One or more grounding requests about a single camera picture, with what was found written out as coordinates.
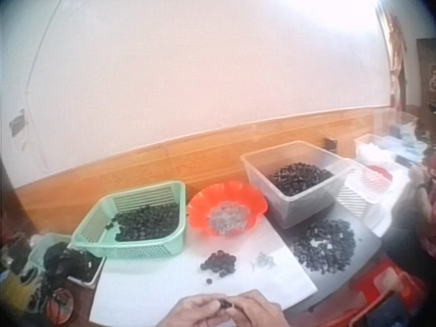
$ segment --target wooden door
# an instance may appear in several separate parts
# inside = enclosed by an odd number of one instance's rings
[[[420,122],[436,142],[436,38],[416,40],[421,73]]]

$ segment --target wooden baseboard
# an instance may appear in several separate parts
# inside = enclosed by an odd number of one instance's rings
[[[354,156],[354,139],[373,132],[384,108],[359,108],[242,125],[130,151],[17,189],[35,227],[71,234],[101,197],[114,191],[178,179],[190,199],[201,188],[225,180],[246,181],[243,153],[304,140],[323,146],[338,140],[338,154]]]

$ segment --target orange plastic bowl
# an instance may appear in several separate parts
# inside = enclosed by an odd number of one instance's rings
[[[237,202],[250,210],[244,230],[252,228],[258,217],[261,217],[268,208],[263,195],[249,184],[239,181],[217,183],[198,192],[189,201],[187,211],[190,226],[208,235],[218,235],[209,227],[208,215],[213,208],[223,201]]]

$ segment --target human hand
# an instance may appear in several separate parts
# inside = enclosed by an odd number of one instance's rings
[[[215,327],[230,320],[220,310],[222,294],[207,294],[182,298],[157,327]]]
[[[409,169],[409,177],[412,186],[416,187],[419,184],[426,183],[429,181],[429,174],[421,166],[415,166]]]
[[[229,302],[240,307],[226,309],[228,315],[238,327],[288,327],[281,307],[277,303],[268,302],[257,290],[242,293],[228,298]]]

